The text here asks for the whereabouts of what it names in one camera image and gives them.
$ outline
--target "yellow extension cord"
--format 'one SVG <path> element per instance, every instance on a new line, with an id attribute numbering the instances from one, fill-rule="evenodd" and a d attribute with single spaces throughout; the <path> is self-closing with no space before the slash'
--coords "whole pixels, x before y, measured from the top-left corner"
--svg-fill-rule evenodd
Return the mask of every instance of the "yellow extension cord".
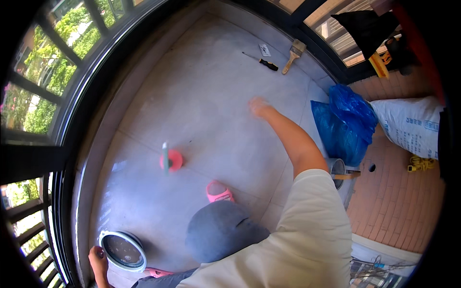
<path id="1" fill-rule="evenodd" d="M 420 156 L 413 155 L 410 158 L 411 165 L 408 165 L 408 172 L 417 170 L 426 171 L 427 169 L 434 168 L 435 160 L 432 158 L 421 158 Z"/>

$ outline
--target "metal bucket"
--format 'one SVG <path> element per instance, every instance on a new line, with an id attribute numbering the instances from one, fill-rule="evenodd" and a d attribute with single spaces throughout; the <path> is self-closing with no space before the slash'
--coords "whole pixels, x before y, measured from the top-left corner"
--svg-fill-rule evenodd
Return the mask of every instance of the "metal bucket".
<path id="1" fill-rule="evenodd" d="M 326 164 L 328 165 L 328 171 L 330 174 L 344 175 L 346 173 L 346 166 L 344 161 L 340 158 L 325 158 Z M 344 180 L 335 179 L 336 190 L 339 190 L 344 183 Z"/>
<path id="2" fill-rule="evenodd" d="M 130 272 L 143 272 L 147 258 L 138 237 L 126 231 L 101 231 L 99 246 L 104 249 L 107 259 Z"/>

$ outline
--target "black handle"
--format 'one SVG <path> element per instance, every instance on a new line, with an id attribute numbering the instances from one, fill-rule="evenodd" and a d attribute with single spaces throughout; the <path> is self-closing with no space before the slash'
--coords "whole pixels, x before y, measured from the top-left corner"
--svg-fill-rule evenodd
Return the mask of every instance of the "black handle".
<path id="1" fill-rule="evenodd" d="M 264 66 L 267 66 L 269 69 L 277 71 L 278 67 L 271 62 L 267 62 L 266 60 L 260 59 L 260 63 Z"/>

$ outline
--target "wooden handle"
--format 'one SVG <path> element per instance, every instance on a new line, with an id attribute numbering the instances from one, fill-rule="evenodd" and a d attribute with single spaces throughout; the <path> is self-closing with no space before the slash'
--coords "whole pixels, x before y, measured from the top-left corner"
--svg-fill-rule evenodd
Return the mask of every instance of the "wooden handle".
<path id="1" fill-rule="evenodd" d="M 293 63 L 293 60 L 295 60 L 296 58 L 299 58 L 299 55 L 290 50 L 290 59 L 288 60 L 287 65 L 285 65 L 284 69 L 282 70 L 283 75 L 287 74 L 288 69 L 291 66 L 291 63 Z"/>
<path id="2" fill-rule="evenodd" d="M 352 174 L 346 174 L 346 175 L 339 175 L 335 174 L 335 177 L 333 178 L 334 180 L 347 180 L 347 179 L 353 179 L 357 178 L 360 176 L 360 171 L 354 171 Z"/>

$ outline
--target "glass pane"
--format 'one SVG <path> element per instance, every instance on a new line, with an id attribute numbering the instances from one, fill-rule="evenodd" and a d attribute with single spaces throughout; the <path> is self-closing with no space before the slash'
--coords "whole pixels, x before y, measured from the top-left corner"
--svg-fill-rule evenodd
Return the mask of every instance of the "glass pane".
<path id="1" fill-rule="evenodd" d="M 5 207 L 5 209 L 10 209 L 24 204 L 29 200 L 38 199 L 39 187 L 40 178 L 2 185 L 1 195 L 3 200 L 3 206 Z"/>
<path id="2" fill-rule="evenodd" d="M 53 172 L 50 172 L 48 177 L 48 194 L 51 194 L 51 188 L 53 187 Z"/>
<path id="3" fill-rule="evenodd" d="M 48 287 L 54 287 L 54 285 L 56 284 L 56 282 L 58 281 L 59 279 L 59 273 L 56 274 L 56 276 L 54 276 L 53 280 L 51 280 L 50 284 L 48 285 Z"/>
<path id="4" fill-rule="evenodd" d="M 30 264 L 34 270 L 37 270 L 37 268 L 45 261 L 46 258 L 50 256 L 50 251 L 48 249 L 45 249 L 45 251 L 42 252 L 42 254 L 38 255 L 37 258 L 35 258 L 34 261 Z"/>
<path id="5" fill-rule="evenodd" d="M 48 277 L 48 275 L 50 275 L 51 271 L 53 271 L 54 269 L 54 264 L 51 263 L 46 269 L 45 271 L 40 275 L 40 279 L 42 281 L 45 281 L 45 279 Z"/>
<path id="6" fill-rule="evenodd" d="M 0 108 L 2 127 L 36 134 L 48 132 L 56 104 L 11 82 L 4 87 L 4 91 Z"/>
<path id="7" fill-rule="evenodd" d="M 18 74 L 58 96 L 77 68 L 38 25 L 26 32 L 13 66 Z"/>
<path id="8" fill-rule="evenodd" d="M 293 13 L 305 0 L 269 0 L 288 13 Z"/>
<path id="9" fill-rule="evenodd" d="M 34 227 L 38 223 L 41 222 L 41 211 L 37 211 L 32 215 L 24 217 L 23 219 L 14 223 L 13 232 L 16 237 L 24 233 L 25 231 L 29 230 L 30 228 Z"/>
<path id="10" fill-rule="evenodd" d="M 45 241 L 45 231 L 41 231 L 34 237 L 32 237 L 29 241 L 25 242 L 21 246 L 21 250 L 23 251 L 24 255 L 29 255 L 35 248 L 39 247 Z"/>
<path id="11" fill-rule="evenodd" d="M 48 19 L 54 30 L 80 59 L 101 38 L 83 1 L 68 0 L 57 3 L 49 12 Z"/>
<path id="12" fill-rule="evenodd" d="M 373 10 L 368 0 L 354 0 L 352 3 L 342 0 L 327 0 L 309 15 L 304 23 L 323 37 L 346 65 L 351 66 L 365 59 L 361 56 L 361 51 L 352 36 L 331 15 L 361 10 Z"/>
<path id="13" fill-rule="evenodd" d="M 125 14 L 121 0 L 95 0 L 95 2 L 108 28 Z"/>

